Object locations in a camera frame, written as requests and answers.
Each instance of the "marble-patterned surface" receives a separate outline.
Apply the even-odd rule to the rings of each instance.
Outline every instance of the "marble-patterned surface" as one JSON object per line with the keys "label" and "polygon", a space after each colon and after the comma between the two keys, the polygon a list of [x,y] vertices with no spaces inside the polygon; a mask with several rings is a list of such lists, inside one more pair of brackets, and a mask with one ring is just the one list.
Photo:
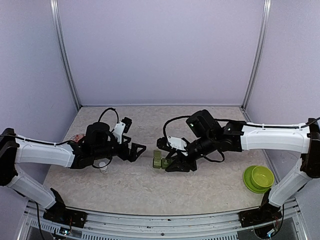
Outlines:
{"label": "marble-patterned surface", "polygon": [[[85,133],[87,125],[97,121],[105,108],[81,108],[65,139]],[[195,172],[169,173],[152,168],[153,150],[157,139],[163,135],[163,124],[171,118],[191,115],[202,109],[207,109],[215,118],[244,119],[238,107],[116,107],[120,120],[124,117],[132,119],[127,135],[133,142],[146,145],[147,151],[133,163],[115,157],[107,174],[92,167],[76,170],[51,166],[44,184],[57,190],[67,206],[109,213],[191,215],[260,205],[262,195],[249,191],[243,183],[243,172],[247,167],[266,166],[260,150],[226,152],[223,163],[199,159]],[[112,128],[116,117],[110,111],[102,120]],[[185,119],[170,123],[167,134],[189,141],[195,139]],[[221,159],[216,152],[209,157]]]}

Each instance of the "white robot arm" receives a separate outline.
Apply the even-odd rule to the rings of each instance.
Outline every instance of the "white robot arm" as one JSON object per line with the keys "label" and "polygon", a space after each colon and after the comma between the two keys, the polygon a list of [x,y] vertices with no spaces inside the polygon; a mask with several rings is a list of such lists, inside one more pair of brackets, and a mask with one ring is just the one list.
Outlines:
{"label": "white robot arm", "polygon": [[[186,123],[198,137],[193,142],[184,138],[167,137],[166,126],[179,118],[187,118]],[[196,160],[218,151],[223,160],[223,152],[267,149],[288,150],[301,153],[294,168],[263,196],[258,209],[239,213],[243,227],[253,226],[281,218],[280,207],[307,182],[320,178],[320,129],[318,119],[309,118],[307,123],[292,125],[265,125],[230,119],[215,119],[207,110],[191,116],[176,117],[163,127],[164,137],[157,140],[157,147],[168,151],[167,159],[172,163],[167,172],[189,172],[197,170]],[[227,122],[221,127],[218,122]]]}
{"label": "white robot arm", "polygon": [[45,219],[83,228],[87,214],[67,209],[57,191],[34,180],[19,164],[49,164],[83,169],[95,167],[95,160],[111,160],[114,156],[134,162],[146,150],[146,146],[132,143],[129,148],[131,138],[124,134],[128,132],[131,123],[131,119],[125,117],[110,131],[108,124],[95,122],[87,127],[85,137],[79,142],[61,143],[27,139],[16,135],[12,128],[7,128],[0,135],[0,186],[11,188],[40,204],[46,209],[43,215]]}

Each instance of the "white wall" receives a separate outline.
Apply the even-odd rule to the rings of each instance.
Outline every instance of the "white wall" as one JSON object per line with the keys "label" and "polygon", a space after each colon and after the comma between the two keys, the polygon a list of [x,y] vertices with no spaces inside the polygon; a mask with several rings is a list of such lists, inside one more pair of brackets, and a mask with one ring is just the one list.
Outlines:
{"label": "white wall", "polygon": [[82,105],[241,105],[264,0],[63,0]]}
{"label": "white wall", "polygon": [[[320,1],[272,1],[265,46],[248,106],[253,121],[306,122],[320,116]],[[298,154],[268,151],[283,178]],[[297,201],[312,240],[320,236],[320,180],[309,182]]]}
{"label": "white wall", "polygon": [[[0,0],[0,131],[61,141],[76,115],[59,54],[50,1]],[[23,168],[43,181],[48,166]],[[0,187],[1,239],[13,239],[27,200]]]}

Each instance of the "green block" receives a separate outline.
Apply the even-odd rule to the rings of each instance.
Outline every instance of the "green block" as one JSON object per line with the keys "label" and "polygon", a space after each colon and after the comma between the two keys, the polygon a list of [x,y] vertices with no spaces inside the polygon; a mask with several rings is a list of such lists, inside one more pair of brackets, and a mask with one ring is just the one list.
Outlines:
{"label": "green block", "polygon": [[162,158],[162,152],[160,150],[153,150],[153,157],[156,159]]}
{"label": "green block", "polygon": [[168,158],[162,158],[162,164],[161,164],[161,168],[162,169],[166,169],[171,163],[171,159],[168,159]]}
{"label": "green block", "polygon": [[154,169],[160,169],[161,168],[161,158],[154,157],[152,161],[152,166]]}

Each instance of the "wire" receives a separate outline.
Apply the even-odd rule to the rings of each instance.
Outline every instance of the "wire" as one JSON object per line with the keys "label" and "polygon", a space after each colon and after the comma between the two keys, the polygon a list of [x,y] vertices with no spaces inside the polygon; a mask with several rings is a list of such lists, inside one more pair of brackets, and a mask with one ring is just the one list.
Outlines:
{"label": "wire", "polygon": [[109,107],[109,108],[107,108],[106,110],[104,110],[104,111],[101,113],[101,115],[100,115],[100,117],[99,117],[99,120],[98,120],[98,123],[101,121],[101,118],[103,117],[103,115],[104,115],[106,112],[108,112],[109,110],[115,112],[115,114],[116,114],[116,123],[119,123],[119,115],[118,115],[116,109],[113,108],[113,107]]}
{"label": "wire", "polygon": [[166,142],[168,143],[168,146],[171,147],[171,144],[169,142],[169,139],[168,139],[168,136],[167,136],[167,132],[166,132],[166,127],[169,123],[175,121],[175,120],[178,120],[178,119],[187,119],[187,118],[190,118],[191,116],[190,115],[185,115],[185,116],[177,116],[177,117],[174,117],[168,121],[165,122],[165,124],[163,125],[163,136],[165,137],[166,139]]}
{"label": "wire", "polygon": [[279,218],[275,217],[275,227],[278,228],[279,226]]}
{"label": "wire", "polygon": [[72,231],[71,223],[72,223],[72,217],[70,218],[70,224],[69,224],[70,233],[71,233],[71,231]]}
{"label": "wire", "polygon": [[201,155],[201,157],[203,157],[205,160],[207,160],[207,161],[209,161],[209,162],[211,162],[211,163],[222,163],[222,162],[225,160],[225,155],[224,155],[222,152],[220,152],[220,154],[222,155],[222,160],[221,160],[221,161],[212,160],[212,159],[210,159],[209,157],[204,156],[204,155]]}
{"label": "wire", "polygon": [[104,165],[104,166],[95,166],[94,164],[92,164],[92,167],[94,168],[94,169],[103,169],[103,168],[105,168],[106,166],[108,166],[110,163],[111,163],[111,161],[112,161],[112,158],[109,160],[109,162],[106,164],[106,165]]}
{"label": "wire", "polygon": [[38,225],[39,225],[40,235],[41,235],[42,240],[46,240],[45,237],[44,237],[44,233],[42,232],[42,229],[41,229],[40,214],[39,214],[39,205],[38,205],[37,202],[35,202],[35,205],[36,205],[36,215],[37,215],[37,218],[38,218]]}
{"label": "wire", "polygon": [[282,227],[282,225],[284,223],[284,217],[285,217],[285,204],[282,205],[282,218],[281,218],[280,226],[279,226],[278,230],[275,232],[275,234],[273,234],[271,236],[272,238],[280,232],[280,229],[281,229],[281,227]]}
{"label": "wire", "polygon": [[58,143],[56,143],[56,142],[38,141],[38,140],[23,138],[21,136],[11,135],[11,134],[0,134],[0,137],[12,137],[12,138],[15,138],[15,139],[20,139],[20,140],[25,141],[25,142],[31,142],[31,143],[43,144],[43,145],[50,145],[50,146],[59,146],[59,145],[66,144],[66,143],[76,143],[73,140],[67,140],[67,141],[58,142]]}
{"label": "wire", "polygon": [[[233,120],[233,119],[217,119],[217,118],[215,118],[215,120],[217,120],[218,122],[232,122],[232,123],[241,123],[242,122],[243,123],[243,121]],[[265,128],[265,129],[304,129],[304,128],[316,123],[319,120],[320,120],[320,117],[318,117],[317,119],[315,119],[311,122],[308,122],[302,126],[255,125],[255,124],[250,124],[250,123],[246,123],[246,122],[244,122],[243,124],[248,127]]]}

